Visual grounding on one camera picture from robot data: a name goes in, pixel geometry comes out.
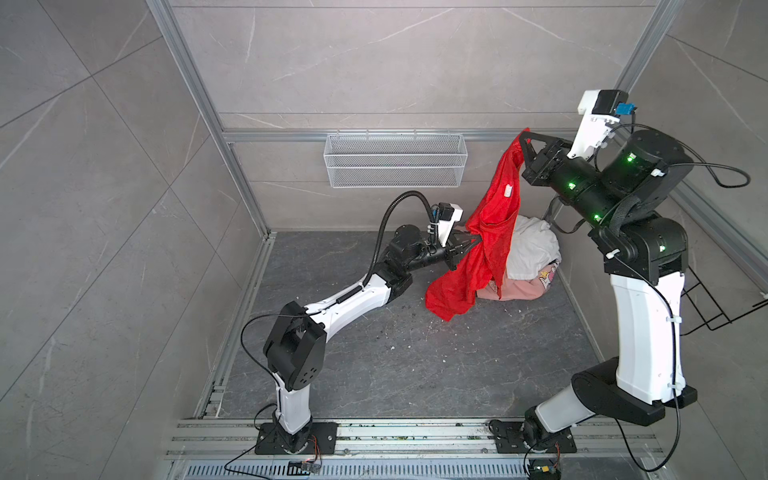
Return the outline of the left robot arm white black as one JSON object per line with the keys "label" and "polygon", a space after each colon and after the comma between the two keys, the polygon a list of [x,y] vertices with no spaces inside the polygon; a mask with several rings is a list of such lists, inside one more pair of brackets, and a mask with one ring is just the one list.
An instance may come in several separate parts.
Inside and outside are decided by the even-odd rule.
{"label": "left robot arm white black", "polygon": [[444,262],[454,269],[481,237],[451,231],[432,241],[418,227],[399,227],[373,264],[373,273],[322,301],[285,305],[263,347],[276,382],[274,432],[288,453],[300,452],[312,437],[310,385],[319,375],[328,340],[368,312],[384,307],[412,284],[412,272]]}

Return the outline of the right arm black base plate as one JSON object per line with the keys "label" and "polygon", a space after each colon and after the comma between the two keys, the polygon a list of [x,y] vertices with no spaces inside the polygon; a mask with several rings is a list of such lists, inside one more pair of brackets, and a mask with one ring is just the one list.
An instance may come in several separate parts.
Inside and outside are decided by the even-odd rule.
{"label": "right arm black base plate", "polygon": [[500,454],[577,452],[569,429],[550,433],[531,419],[523,421],[492,419],[487,423],[487,427]]}

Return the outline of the printed pink white cloth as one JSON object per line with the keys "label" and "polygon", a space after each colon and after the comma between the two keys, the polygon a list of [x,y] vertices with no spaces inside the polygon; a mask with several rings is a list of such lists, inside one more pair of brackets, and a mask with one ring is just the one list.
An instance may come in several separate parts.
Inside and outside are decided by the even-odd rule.
{"label": "printed pink white cloth", "polygon": [[550,288],[559,265],[559,261],[552,261],[539,272],[538,280],[541,282],[544,290]]}

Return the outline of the aluminium rail base frame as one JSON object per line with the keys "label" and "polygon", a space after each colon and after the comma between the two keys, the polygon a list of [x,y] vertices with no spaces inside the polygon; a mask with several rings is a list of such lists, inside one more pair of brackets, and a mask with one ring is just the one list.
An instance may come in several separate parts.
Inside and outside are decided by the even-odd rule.
{"label": "aluminium rail base frame", "polygon": [[500,454],[483,418],[339,419],[332,455],[256,455],[245,419],[182,420],[157,479],[673,479],[646,427],[593,418],[571,429],[576,453]]}

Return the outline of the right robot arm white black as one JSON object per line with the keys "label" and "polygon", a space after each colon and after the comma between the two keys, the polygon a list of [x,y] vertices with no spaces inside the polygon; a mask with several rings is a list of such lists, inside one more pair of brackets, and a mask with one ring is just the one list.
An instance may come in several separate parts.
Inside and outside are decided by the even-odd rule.
{"label": "right robot arm white black", "polygon": [[594,416],[649,426],[667,409],[695,402],[680,353],[688,236],[655,211],[693,160],[678,140],[651,129],[632,133],[602,170],[568,157],[571,144],[563,139],[524,132],[519,142],[524,179],[552,188],[590,226],[610,277],[619,332],[618,356],[574,374],[569,386],[526,412],[526,446],[545,451]]}

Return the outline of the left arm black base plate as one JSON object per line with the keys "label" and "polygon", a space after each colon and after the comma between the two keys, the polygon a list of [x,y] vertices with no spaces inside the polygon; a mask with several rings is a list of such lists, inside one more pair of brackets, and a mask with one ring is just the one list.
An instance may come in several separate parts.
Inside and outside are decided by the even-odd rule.
{"label": "left arm black base plate", "polygon": [[294,434],[289,434],[274,422],[264,423],[259,428],[254,448],[256,455],[301,454],[314,456],[332,455],[335,452],[338,424],[333,422],[310,422]]}

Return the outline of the red cloth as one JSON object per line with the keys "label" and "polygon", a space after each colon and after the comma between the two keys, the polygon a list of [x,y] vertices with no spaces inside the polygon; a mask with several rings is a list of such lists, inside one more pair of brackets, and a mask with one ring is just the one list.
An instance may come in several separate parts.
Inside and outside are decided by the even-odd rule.
{"label": "red cloth", "polygon": [[506,262],[515,223],[521,207],[520,170],[524,165],[523,146],[515,138],[501,156],[490,186],[466,228],[481,237],[455,270],[435,280],[425,294],[426,308],[443,321],[467,313],[477,293],[492,285],[502,294]]}

